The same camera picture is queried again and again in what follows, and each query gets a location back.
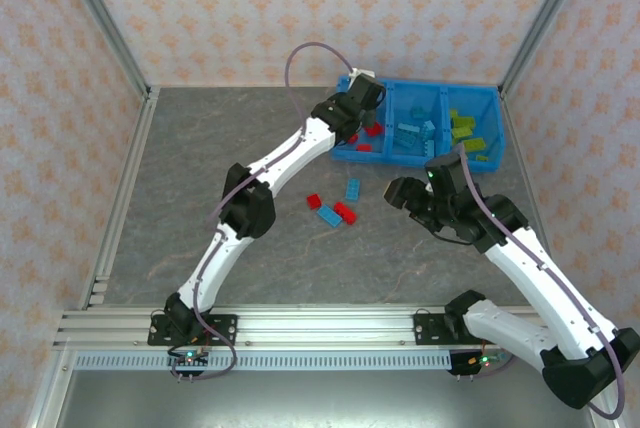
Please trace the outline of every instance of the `gray work surface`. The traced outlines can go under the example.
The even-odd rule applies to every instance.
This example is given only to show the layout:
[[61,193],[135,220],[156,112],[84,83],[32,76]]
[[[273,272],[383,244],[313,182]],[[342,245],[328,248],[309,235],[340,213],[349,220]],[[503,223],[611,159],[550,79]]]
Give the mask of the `gray work surface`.
[[522,362],[473,383],[444,371],[76,372],[58,428],[585,428]]
[[[334,90],[295,91],[310,112]],[[205,220],[229,167],[262,158],[298,126],[284,88],[163,88],[105,303],[163,305],[211,241]],[[433,239],[408,212],[384,201],[387,184],[400,176],[426,175],[320,156],[279,193],[275,224],[237,261],[216,303],[442,305],[472,288],[499,305],[524,304],[515,285],[475,249]],[[318,193],[333,206],[344,201],[349,178],[361,181],[352,204],[358,221],[334,229],[309,210],[306,197]],[[536,227],[509,137],[500,170],[475,179],[483,194],[511,198]]]

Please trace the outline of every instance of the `blue bin compartment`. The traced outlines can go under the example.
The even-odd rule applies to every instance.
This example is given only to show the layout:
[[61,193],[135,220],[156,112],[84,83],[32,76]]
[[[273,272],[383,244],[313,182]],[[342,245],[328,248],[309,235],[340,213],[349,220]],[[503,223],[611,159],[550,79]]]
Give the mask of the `blue bin compartment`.
[[[491,87],[452,85],[448,89],[449,108],[459,116],[473,116],[476,127],[472,138],[484,138],[487,148],[468,153],[469,168],[474,173],[494,172],[500,167],[506,147],[498,90]],[[475,161],[483,155],[489,161]]]
[[[446,89],[440,85],[411,81],[396,81],[393,83],[393,124],[406,123],[422,128],[425,121],[431,120],[436,127],[434,136],[436,156],[451,150],[451,131],[448,112],[445,116],[443,105]],[[411,109],[420,107],[425,115],[423,119],[416,119],[411,115]],[[424,166],[429,157],[424,155],[424,141],[420,137],[411,148],[393,143],[391,159],[394,164],[403,166]]]
[[[460,116],[473,116],[476,128],[473,137],[482,137],[487,149],[469,154],[472,172],[496,171],[504,154],[505,139],[500,115],[498,90],[492,87],[445,85],[417,81],[378,78],[387,88],[387,96],[378,107],[376,120],[384,126],[384,136],[369,137],[364,130],[358,133],[358,142],[336,146],[331,150],[333,159],[358,163],[385,163],[390,165],[424,167],[429,160],[424,156],[424,142],[418,138],[411,148],[393,143],[398,123],[422,126],[431,120],[436,128],[434,137],[436,156],[451,151],[451,118],[449,109],[458,110]],[[337,91],[347,91],[349,78],[340,77]],[[414,119],[411,109],[420,106],[425,112],[422,119]],[[372,152],[356,151],[356,146],[369,143]],[[489,161],[475,161],[484,155]]]

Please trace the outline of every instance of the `yellow lego brick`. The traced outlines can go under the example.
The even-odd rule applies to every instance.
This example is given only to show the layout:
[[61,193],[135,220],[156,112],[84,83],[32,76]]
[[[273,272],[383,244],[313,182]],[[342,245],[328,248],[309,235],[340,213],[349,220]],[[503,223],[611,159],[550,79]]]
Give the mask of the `yellow lego brick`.
[[468,126],[463,126],[461,128],[453,128],[451,130],[451,135],[458,140],[460,138],[466,138],[467,136],[473,135],[473,131],[471,131],[471,128]]
[[472,130],[476,127],[476,119],[473,116],[456,116],[452,117],[454,128],[463,128],[468,126]]
[[487,144],[484,142],[484,138],[471,138],[470,140],[464,140],[462,144],[464,145],[464,150],[467,153],[482,151],[487,148]]

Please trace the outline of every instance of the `gray marble floor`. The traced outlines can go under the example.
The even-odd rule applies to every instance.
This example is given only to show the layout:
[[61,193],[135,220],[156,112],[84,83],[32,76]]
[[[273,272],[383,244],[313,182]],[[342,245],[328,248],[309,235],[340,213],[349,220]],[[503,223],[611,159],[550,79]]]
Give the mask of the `gray marble floor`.
[[[310,111],[330,88],[299,88]],[[105,303],[163,304],[209,244],[205,219],[229,166],[249,164],[297,127],[282,88],[165,88],[142,157]],[[276,199],[277,220],[231,270],[217,302],[443,304],[473,288],[498,304],[521,304],[510,280],[473,248],[437,241],[382,198],[420,169],[333,161],[323,155]],[[333,204],[348,178],[361,180],[359,219],[332,229],[305,197]],[[475,177],[483,193],[509,196],[532,220],[533,206],[511,141],[498,173]]]

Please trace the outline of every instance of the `orange floral wallpaper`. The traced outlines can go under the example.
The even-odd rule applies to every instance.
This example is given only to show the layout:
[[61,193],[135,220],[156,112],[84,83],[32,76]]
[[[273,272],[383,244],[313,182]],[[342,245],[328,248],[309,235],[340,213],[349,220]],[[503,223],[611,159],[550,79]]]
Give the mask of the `orange floral wallpaper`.
[[82,0],[0,0],[0,412],[22,428],[140,100]]
[[509,109],[555,259],[640,331],[640,0],[567,0]]
[[[324,41],[381,75],[497,84],[543,0],[105,0],[145,78],[160,85],[280,85],[289,52]],[[297,84],[344,69],[320,50]]]

